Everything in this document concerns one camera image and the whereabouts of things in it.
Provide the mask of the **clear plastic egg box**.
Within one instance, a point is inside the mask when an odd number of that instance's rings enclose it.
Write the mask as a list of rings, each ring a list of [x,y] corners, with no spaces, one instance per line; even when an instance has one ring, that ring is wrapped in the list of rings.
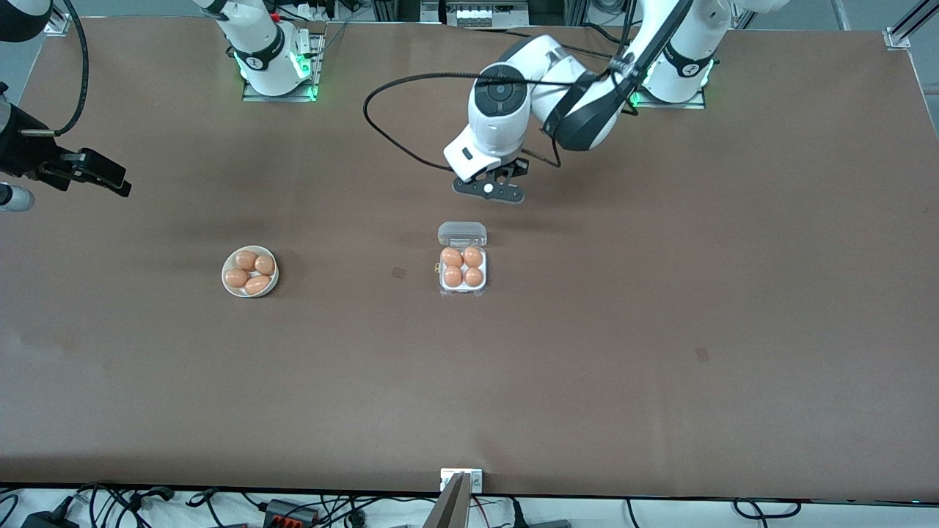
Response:
[[[437,257],[437,264],[435,267],[437,273],[437,283],[439,283],[439,293],[442,296],[450,295],[462,295],[462,294],[472,294],[475,296],[481,296],[486,291],[486,288],[489,287],[489,255],[486,251],[486,244],[489,242],[489,232],[481,223],[474,223],[473,221],[446,221],[446,223],[440,224],[439,229],[437,230],[437,240],[439,244],[442,245],[442,250],[446,247],[453,247],[458,249],[461,254],[465,248],[470,246],[477,246],[482,248],[484,251],[484,262],[481,267],[481,270],[484,273],[484,283],[482,287],[479,288],[469,288],[463,282],[461,287],[456,288],[456,290],[450,290],[446,288],[442,283],[442,275],[444,268],[446,268],[442,261],[440,261],[440,253]],[[467,267],[464,263],[461,267],[464,273]]]

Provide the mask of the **black box with orange plugs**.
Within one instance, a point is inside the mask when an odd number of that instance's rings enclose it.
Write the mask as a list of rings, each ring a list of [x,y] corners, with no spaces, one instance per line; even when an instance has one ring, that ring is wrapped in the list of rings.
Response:
[[[315,508],[302,507],[285,500],[267,501],[262,528],[315,528],[319,514]]]

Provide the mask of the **white power strip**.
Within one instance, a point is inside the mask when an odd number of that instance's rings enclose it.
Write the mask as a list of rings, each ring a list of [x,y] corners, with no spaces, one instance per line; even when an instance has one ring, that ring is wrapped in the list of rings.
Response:
[[[503,21],[509,21],[514,11],[511,3],[499,3],[494,0],[463,2],[446,0],[444,13],[449,26],[469,28],[492,28]]]

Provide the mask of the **white round bowl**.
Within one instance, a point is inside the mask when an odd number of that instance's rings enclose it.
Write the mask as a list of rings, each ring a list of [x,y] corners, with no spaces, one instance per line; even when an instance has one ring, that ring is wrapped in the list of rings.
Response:
[[[234,255],[235,255],[235,253],[238,253],[239,251],[242,251],[242,250],[253,251],[253,252],[255,252],[255,254],[267,254],[267,255],[271,255],[271,256],[274,258],[274,260],[275,260],[275,262],[276,262],[276,264],[277,264],[277,271],[275,271],[275,273],[271,276],[271,284],[269,284],[268,287],[267,287],[263,292],[261,292],[261,294],[260,294],[259,296],[255,296],[255,297],[249,297],[249,296],[247,296],[246,293],[244,292],[244,289],[243,289],[243,288],[241,288],[240,290],[235,290],[235,288],[228,287],[228,286],[224,283],[224,281],[222,281],[222,285],[224,285],[224,288],[225,288],[226,291],[228,291],[229,293],[231,293],[231,294],[234,295],[235,297],[239,297],[239,298],[260,298],[260,297],[263,297],[263,296],[268,295],[268,294],[271,293],[273,290],[275,290],[275,287],[277,287],[277,284],[278,284],[278,281],[279,281],[279,263],[277,262],[276,257],[275,257],[275,255],[272,253],[272,251],[269,251],[269,250],[268,250],[267,248],[265,248],[265,247],[262,247],[262,246],[260,246],[260,245],[247,245],[247,246],[245,246],[245,247],[242,247],[241,249],[235,250],[233,253],[231,253],[231,254],[228,255],[228,257],[226,258],[224,264],[222,264],[222,274],[224,273],[225,270],[228,270],[228,268],[237,268],[237,267],[235,267],[235,264],[234,264]],[[259,274],[256,270],[252,271],[250,274],[251,274],[252,276],[261,275],[261,274]]]

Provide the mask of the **black power adapter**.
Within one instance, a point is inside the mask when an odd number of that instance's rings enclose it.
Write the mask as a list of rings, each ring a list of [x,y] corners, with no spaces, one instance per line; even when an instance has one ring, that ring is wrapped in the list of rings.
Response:
[[[29,514],[20,528],[80,528],[79,524],[54,512],[41,511]]]

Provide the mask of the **aluminium profile bar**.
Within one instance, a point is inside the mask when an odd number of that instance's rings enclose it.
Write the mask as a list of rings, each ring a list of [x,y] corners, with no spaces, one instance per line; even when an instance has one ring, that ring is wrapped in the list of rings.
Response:
[[[472,472],[453,472],[422,528],[467,528],[472,485]]]

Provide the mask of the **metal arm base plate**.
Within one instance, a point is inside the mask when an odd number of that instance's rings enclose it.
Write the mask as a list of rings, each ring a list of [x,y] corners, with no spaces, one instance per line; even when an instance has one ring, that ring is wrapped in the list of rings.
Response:
[[[316,101],[323,49],[322,34],[281,23],[277,36],[261,50],[235,51],[244,78],[242,100]]]
[[[704,87],[714,66],[713,56],[689,58],[667,44],[629,101],[637,108],[704,109]]]

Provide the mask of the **silver table edge bracket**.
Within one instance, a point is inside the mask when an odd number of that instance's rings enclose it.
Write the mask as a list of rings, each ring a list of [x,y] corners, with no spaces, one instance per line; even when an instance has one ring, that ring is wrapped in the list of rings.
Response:
[[[457,474],[468,474],[470,485],[472,485],[472,493],[480,494],[483,491],[483,470],[479,468],[443,468],[439,472],[439,490],[444,491],[446,485],[450,483],[450,479],[456,477]]]

